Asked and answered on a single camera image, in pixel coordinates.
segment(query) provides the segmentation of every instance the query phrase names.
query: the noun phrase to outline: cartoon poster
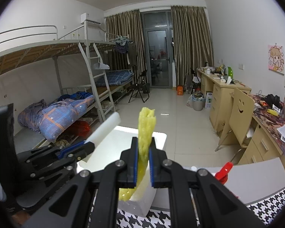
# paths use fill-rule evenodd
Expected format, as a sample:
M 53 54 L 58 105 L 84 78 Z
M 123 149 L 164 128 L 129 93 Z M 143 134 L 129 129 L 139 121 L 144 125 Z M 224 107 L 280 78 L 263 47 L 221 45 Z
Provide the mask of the cartoon poster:
M 268 45 L 268 69 L 284 74 L 283 47 L 277 44 Z

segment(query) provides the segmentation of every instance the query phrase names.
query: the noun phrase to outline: ladder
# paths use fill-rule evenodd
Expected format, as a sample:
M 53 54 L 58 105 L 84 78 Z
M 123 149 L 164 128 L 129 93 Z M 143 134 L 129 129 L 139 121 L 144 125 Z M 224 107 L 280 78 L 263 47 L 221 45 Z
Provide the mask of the ladder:
M 95 97 L 95 102 L 96 102 L 95 106 L 97 109 L 98 117 L 99 117 L 100 122 L 103 122 L 106 120 L 105 116 L 107 113 L 109 113 L 110 110 L 113 109 L 114 111 L 116 111 L 114 101 L 112 98 L 112 94 L 111 94 L 111 90 L 109 87 L 108 79 L 107 79 L 107 74 L 105 72 L 105 69 L 109 69 L 109 66 L 103 63 L 102 57 L 101 57 L 101 55 L 97 49 L 97 45 L 95 43 L 93 43 L 93 47 L 94 47 L 94 50 L 97 54 L 96 57 L 90 57 L 90 45 L 89 45 L 88 40 L 85 40 L 85 45 L 86 45 L 86 48 L 85 48 L 85 52 L 84 52 L 84 49 L 82 48 L 81 43 L 78 43 L 78 47 L 81 51 L 82 56 L 84 57 L 84 60 L 86 62 L 86 65 L 87 65 L 87 68 L 89 71 L 89 77 L 90 77 L 92 92 L 93 92 L 93 95 Z M 102 70 L 102 73 L 93 76 L 92 67 L 91 67 L 91 59 L 96 59 L 96 58 L 98 58 L 98 63 L 100 64 L 99 69 Z M 94 78 L 97 78 L 100 76 L 104 76 L 104 81 L 105 81 L 107 90 L 101 94 L 98 94 Z M 109 93 L 108 96 L 110 97 L 110 105 L 107 109 L 103 109 L 101 106 L 101 101 L 104 100 L 105 98 L 107 98 L 106 97 L 107 93 Z

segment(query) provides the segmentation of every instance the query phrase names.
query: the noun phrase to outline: metal screw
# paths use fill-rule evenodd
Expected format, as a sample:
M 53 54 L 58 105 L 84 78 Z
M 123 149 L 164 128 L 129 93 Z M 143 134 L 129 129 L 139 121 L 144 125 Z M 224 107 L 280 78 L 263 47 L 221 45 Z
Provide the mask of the metal screw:
M 170 165 L 172 164 L 172 160 L 170 160 L 170 159 L 164 159 L 164 160 L 163 160 L 163 164 L 164 164 L 164 166 L 170 166 Z
M 123 160 L 119 159 L 119 160 L 117 160 L 115 162 L 115 164 L 116 164 L 117 167 L 121 167 L 121 166 L 123 166 L 125 164 L 125 162 Z
M 82 177 L 87 177 L 90 174 L 90 172 L 88 170 L 82 170 L 79 175 Z
M 208 171 L 206 169 L 199 169 L 198 170 L 198 174 L 202 177 L 207 176 L 208 175 Z

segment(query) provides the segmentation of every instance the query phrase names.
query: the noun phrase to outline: orange box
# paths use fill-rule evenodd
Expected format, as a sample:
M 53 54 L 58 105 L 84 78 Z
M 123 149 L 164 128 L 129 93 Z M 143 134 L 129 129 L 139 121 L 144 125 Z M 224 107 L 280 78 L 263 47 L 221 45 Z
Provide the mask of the orange box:
M 183 93 L 184 93 L 183 87 L 182 86 L 178 86 L 177 87 L 177 95 L 183 95 Z

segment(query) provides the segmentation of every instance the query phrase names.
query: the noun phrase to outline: green bottle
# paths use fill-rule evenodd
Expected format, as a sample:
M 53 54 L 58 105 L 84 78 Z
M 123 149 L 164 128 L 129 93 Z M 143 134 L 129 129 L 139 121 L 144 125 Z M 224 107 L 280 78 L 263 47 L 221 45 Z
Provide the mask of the green bottle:
M 231 79 L 233 79 L 233 73 L 231 67 L 228 67 L 228 76 L 230 76 Z

